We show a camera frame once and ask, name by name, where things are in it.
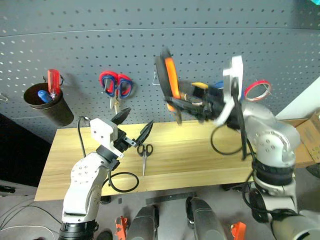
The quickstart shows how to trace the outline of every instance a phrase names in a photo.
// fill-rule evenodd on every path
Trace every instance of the white wall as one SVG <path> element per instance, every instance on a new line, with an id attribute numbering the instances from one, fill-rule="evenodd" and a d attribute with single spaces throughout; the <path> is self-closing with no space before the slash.
<path id="1" fill-rule="evenodd" d="M 277 119 L 308 118 L 320 108 L 320 76 L 276 116 Z"/>

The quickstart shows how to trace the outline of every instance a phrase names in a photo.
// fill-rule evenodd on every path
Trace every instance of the pegboard hook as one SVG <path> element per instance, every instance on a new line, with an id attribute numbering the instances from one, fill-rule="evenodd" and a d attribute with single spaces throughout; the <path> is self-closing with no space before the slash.
<path id="1" fill-rule="evenodd" d="M 266 90 L 270 95 L 272 95 L 271 92 L 269 91 L 269 88 L 267 88 L 265 84 L 263 84 L 263 86 L 264 86 L 265 90 Z"/>
<path id="2" fill-rule="evenodd" d="M 3 95 L 1 92 L 0 92 L 0 101 L 3 101 L 5 103 L 8 102 L 8 98 L 5 95 Z"/>
<path id="3" fill-rule="evenodd" d="M 61 83 L 59 84 L 59 86 L 62 86 L 62 84 L 64 84 L 65 79 L 61 74 L 60 74 L 60 78 L 61 78 Z M 47 82 L 47 79 L 43 75 L 42 75 L 42 79 L 43 79 L 44 83 Z"/>
<path id="4" fill-rule="evenodd" d="M 154 86 L 159 86 L 159 85 L 160 85 L 159 83 L 155 83 L 156 74 L 157 74 L 157 71 L 154 70 L 154 76 L 153 76 L 153 80 L 152 80 L 152 85 L 154 85 Z"/>

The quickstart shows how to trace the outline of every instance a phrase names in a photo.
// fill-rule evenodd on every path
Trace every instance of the pegboard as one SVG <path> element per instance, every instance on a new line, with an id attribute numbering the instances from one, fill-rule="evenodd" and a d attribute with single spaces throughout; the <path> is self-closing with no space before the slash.
<path id="1" fill-rule="evenodd" d="M 173 54 L 179 79 L 222 80 L 232 56 L 242 55 L 244 86 L 264 78 L 273 92 L 262 101 L 275 114 L 320 75 L 320 8 L 311 1 L 80 1 L 1 3 L 0 112 L 52 142 L 56 127 L 23 100 L 50 68 L 64 76 L 62 91 L 79 116 L 110 119 L 102 94 L 105 70 L 132 78 L 127 124 L 174 121 L 153 85 L 154 58 Z"/>

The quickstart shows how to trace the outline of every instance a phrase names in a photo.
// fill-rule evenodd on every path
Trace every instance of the red tape roll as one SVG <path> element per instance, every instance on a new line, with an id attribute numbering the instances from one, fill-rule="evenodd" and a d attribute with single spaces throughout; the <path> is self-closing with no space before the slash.
<path id="1" fill-rule="evenodd" d="M 247 97 L 248 93 L 255 87 L 259 86 L 259 85 L 264 85 L 265 86 L 265 92 L 262 93 L 259 96 L 253 97 L 253 98 L 249 98 Z M 248 100 L 249 102 L 257 102 L 260 101 L 262 99 L 264 99 L 266 96 L 268 96 L 271 93 L 271 83 L 265 79 L 261 79 L 259 81 L 256 81 L 254 83 L 252 83 L 250 86 L 248 86 L 245 91 L 244 91 L 244 97 L 246 100 Z"/>

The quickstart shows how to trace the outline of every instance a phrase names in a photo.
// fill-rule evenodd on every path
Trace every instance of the black cup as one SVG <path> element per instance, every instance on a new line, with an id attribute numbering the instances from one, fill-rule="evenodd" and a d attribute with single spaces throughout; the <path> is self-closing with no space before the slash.
<path id="1" fill-rule="evenodd" d="M 44 103 L 41 98 L 38 97 L 38 91 L 40 90 L 49 92 L 48 84 L 38 83 L 29 87 L 23 95 L 25 102 L 34 110 L 45 115 L 59 127 L 63 127 L 72 123 L 74 120 L 74 115 L 64 99 L 63 92 L 60 91 L 60 94 L 51 102 Z"/>

